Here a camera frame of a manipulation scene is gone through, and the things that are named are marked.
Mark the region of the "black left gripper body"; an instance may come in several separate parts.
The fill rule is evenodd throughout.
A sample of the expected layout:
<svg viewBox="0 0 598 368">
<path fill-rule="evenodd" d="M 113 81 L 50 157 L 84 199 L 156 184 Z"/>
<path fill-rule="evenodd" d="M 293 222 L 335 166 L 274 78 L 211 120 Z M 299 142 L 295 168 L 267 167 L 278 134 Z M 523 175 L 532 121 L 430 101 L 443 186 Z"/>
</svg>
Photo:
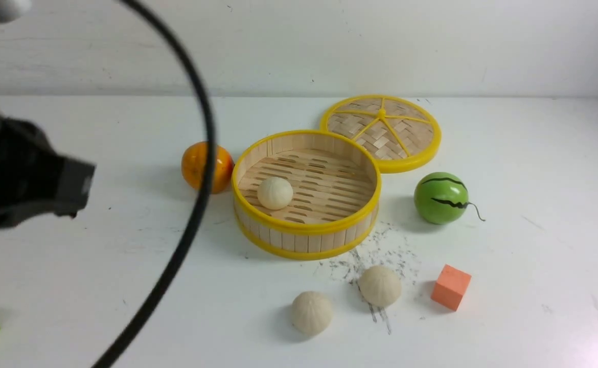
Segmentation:
<svg viewBox="0 0 598 368">
<path fill-rule="evenodd" d="M 95 170 L 57 153 L 36 124 L 0 114 L 0 229 L 45 214 L 76 217 L 88 203 Z"/>
</svg>

